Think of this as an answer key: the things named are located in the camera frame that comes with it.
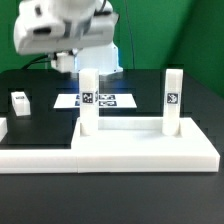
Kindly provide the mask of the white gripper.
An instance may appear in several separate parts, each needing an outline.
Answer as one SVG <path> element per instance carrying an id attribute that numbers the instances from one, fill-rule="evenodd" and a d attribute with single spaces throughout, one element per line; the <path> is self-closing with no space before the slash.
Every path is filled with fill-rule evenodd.
<path id="1" fill-rule="evenodd" d="M 71 31 L 67 38 L 14 38 L 16 52 L 20 55 L 30 55 L 108 45 L 113 41 L 117 15 L 108 13 L 93 16 L 87 21 L 71 22 Z"/>

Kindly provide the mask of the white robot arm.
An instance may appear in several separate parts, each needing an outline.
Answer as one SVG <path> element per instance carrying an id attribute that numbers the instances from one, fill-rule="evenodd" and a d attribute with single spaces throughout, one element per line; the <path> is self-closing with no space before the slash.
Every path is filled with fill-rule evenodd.
<path id="1" fill-rule="evenodd" d="M 20 55 L 46 53 L 55 70 L 73 72 L 73 61 L 66 63 L 73 50 L 110 44 L 118 18 L 108 0 L 22 0 L 14 46 Z"/>

